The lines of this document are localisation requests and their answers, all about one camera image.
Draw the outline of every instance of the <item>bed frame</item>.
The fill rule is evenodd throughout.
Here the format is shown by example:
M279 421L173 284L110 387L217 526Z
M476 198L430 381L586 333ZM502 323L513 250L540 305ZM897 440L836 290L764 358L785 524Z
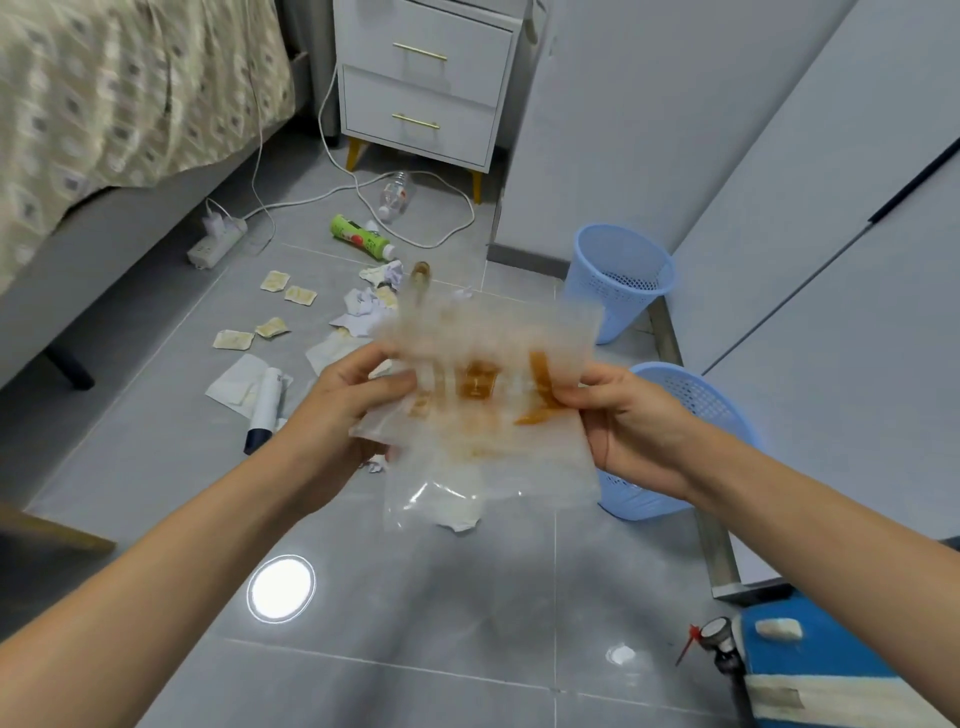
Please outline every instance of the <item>bed frame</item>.
M309 55L299 53L290 62L297 109L310 104L312 113ZM329 76L319 83L328 84ZM264 130L264 139L280 126ZM42 352L75 387L92 387L83 364L51 342L257 147L252 141L221 162L180 172L156 187L111 189L71 211L0 297L0 387Z

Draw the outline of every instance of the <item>drawer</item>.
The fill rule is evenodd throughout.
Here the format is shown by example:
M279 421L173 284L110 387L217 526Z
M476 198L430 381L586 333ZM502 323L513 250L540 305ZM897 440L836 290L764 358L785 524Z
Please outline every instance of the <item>drawer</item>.
M342 63L492 107L511 40L510 31L409 0L337 3Z
M343 85L347 133L359 132L487 166L496 109L347 66ZM416 121L398 119L394 114Z

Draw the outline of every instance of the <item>patterned bedsheet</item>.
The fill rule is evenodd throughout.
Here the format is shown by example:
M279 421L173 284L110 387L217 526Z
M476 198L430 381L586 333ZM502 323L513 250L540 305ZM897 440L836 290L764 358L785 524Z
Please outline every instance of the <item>patterned bedsheet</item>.
M93 191L239 151L257 101L294 111L272 0L0 0L0 294Z

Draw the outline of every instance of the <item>transparent plastic bag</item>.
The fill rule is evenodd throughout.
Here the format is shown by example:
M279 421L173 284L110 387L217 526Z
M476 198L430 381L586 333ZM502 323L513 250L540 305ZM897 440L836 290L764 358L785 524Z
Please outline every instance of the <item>transparent plastic bag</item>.
M388 527L433 522L460 530L490 499L596 500L579 414L553 397L553 387L579 382L602 310L453 299L417 281L417 270L400 291L399 315L374 336L416 370L418 389L372 410L352 431L398 449L387 469Z

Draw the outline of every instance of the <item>nightstand leg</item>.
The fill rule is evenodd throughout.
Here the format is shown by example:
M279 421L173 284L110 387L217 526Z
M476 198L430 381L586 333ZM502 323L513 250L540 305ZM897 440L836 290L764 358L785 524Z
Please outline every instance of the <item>nightstand leg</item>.
M350 148L347 151L347 171L352 172L353 167L356 166L357 158L360 157L360 150L363 148L363 141L360 139L354 139L352 136L348 137L350 140Z
M483 172L477 172L475 169L471 169L470 174L473 175L473 203L479 205L482 199L480 189L483 187Z

